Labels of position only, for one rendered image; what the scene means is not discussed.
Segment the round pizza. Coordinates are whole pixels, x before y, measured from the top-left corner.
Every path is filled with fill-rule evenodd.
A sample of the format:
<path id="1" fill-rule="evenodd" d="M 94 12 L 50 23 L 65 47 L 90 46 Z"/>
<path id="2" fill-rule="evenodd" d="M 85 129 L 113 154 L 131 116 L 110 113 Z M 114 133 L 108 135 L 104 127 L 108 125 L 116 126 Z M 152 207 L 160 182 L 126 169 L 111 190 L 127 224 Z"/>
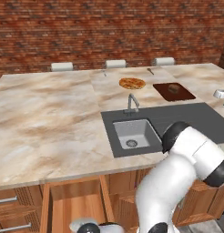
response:
<path id="1" fill-rule="evenodd" d="M 146 82 L 139 78 L 121 78 L 119 85 L 125 89 L 141 89 L 146 85 Z"/>

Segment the dark brown cutting board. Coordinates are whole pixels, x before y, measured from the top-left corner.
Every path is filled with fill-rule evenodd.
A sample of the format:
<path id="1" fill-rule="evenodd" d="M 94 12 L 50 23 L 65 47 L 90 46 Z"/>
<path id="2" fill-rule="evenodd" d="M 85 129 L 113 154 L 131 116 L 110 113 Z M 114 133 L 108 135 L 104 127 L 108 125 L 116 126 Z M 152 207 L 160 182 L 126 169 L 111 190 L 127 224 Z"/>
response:
<path id="1" fill-rule="evenodd" d="M 177 94 L 172 94 L 168 91 L 168 86 L 175 84 L 179 86 L 179 92 Z M 183 85 L 180 83 L 159 83 L 154 84 L 153 87 L 162 95 L 162 97 L 168 102 L 180 101 L 180 100 L 190 100 L 196 97 L 191 94 Z"/>

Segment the open wooden drawer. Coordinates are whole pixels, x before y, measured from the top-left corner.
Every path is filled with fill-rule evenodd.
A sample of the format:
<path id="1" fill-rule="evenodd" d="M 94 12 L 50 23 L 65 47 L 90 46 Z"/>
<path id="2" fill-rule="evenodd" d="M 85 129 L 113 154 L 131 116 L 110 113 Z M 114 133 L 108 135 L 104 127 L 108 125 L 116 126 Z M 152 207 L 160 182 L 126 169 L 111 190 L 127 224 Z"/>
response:
<path id="1" fill-rule="evenodd" d="M 70 233 L 70 223 L 78 218 L 115 221 L 105 176 L 45 184 L 39 232 Z"/>

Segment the wooden drawer front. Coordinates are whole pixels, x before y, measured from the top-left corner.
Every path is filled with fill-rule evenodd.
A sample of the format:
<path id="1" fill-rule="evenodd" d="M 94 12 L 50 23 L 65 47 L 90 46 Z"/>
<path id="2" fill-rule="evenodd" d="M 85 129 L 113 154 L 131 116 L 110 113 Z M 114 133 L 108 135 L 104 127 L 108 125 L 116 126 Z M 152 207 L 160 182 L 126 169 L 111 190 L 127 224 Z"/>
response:
<path id="1" fill-rule="evenodd" d="M 0 229 L 26 225 L 29 222 L 32 223 L 31 228 L 24 228 L 21 230 L 14 230 L 14 231 L 6 231 L 6 233 L 39 233 L 40 217 L 36 211 L 29 211 L 29 212 L 15 213 L 15 214 L 0 216 Z"/>
<path id="2" fill-rule="evenodd" d="M 28 212 L 42 206 L 43 192 L 39 185 L 0 190 L 0 199 L 17 196 L 17 201 L 0 204 L 0 216 Z"/>

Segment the grey metal tap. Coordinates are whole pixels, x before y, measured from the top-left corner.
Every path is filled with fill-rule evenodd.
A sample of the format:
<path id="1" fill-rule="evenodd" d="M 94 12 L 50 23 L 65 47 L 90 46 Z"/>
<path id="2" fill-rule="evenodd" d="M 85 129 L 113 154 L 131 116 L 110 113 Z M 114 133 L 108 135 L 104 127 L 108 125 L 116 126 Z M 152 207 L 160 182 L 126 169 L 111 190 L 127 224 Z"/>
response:
<path id="1" fill-rule="evenodd" d="M 135 108 L 131 107 L 131 102 L 135 103 L 135 105 L 136 105 Z M 133 94 L 130 94 L 128 96 L 127 109 L 124 110 L 124 113 L 127 115 L 131 115 L 132 113 L 137 113 L 138 108 L 139 108 L 139 103 L 138 103 L 137 99 L 135 98 L 135 96 Z"/>

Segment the white stool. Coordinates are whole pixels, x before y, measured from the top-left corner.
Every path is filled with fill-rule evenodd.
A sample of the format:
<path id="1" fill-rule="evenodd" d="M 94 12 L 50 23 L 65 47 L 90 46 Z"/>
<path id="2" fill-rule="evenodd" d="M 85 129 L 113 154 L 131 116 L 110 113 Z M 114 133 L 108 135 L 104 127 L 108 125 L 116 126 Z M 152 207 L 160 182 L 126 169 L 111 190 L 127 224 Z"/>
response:
<path id="1" fill-rule="evenodd" d="M 154 66 L 173 66 L 176 61 L 173 57 L 157 57 L 153 60 Z"/>
<path id="2" fill-rule="evenodd" d="M 61 62 L 61 63 L 52 63 L 51 71 L 52 72 L 65 72 L 73 71 L 74 65 L 71 62 Z"/>
<path id="3" fill-rule="evenodd" d="M 106 68 L 125 68 L 126 66 L 127 62 L 125 59 L 106 61 Z"/>

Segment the brown food block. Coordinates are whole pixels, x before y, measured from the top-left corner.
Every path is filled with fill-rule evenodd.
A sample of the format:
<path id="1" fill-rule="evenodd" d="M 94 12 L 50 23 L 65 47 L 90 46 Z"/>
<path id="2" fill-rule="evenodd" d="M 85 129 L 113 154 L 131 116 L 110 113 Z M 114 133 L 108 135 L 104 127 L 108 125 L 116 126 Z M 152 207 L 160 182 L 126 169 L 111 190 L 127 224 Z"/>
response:
<path id="1" fill-rule="evenodd" d="M 177 94 L 179 92 L 179 86 L 175 84 L 171 84 L 168 86 L 168 91 L 172 94 Z"/>

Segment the dark grey sink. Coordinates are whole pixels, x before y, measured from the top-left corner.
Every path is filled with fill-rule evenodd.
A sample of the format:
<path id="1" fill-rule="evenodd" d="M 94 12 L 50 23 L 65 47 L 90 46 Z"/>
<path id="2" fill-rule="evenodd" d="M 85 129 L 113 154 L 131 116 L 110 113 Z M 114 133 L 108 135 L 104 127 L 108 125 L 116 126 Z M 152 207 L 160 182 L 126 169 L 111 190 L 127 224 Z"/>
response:
<path id="1" fill-rule="evenodd" d="M 224 117 L 206 103 L 140 108 L 101 113 L 114 157 L 162 151 L 161 138 L 175 122 L 183 121 L 217 144 L 224 144 Z"/>

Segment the wooden cupboard door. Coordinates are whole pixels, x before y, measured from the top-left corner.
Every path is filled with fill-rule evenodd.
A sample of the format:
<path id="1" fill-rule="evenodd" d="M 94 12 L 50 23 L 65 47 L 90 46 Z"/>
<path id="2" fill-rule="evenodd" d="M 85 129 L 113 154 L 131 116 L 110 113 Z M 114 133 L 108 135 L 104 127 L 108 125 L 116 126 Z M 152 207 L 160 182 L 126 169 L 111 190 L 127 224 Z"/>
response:
<path id="1" fill-rule="evenodd" d="M 149 168 L 105 175 L 110 211 L 108 220 L 121 225 L 125 233 L 136 233 L 138 227 L 135 195 Z"/>
<path id="2" fill-rule="evenodd" d="M 224 212 L 224 186 L 209 187 L 196 180 L 182 203 L 172 218 L 177 227 L 220 218 Z"/>

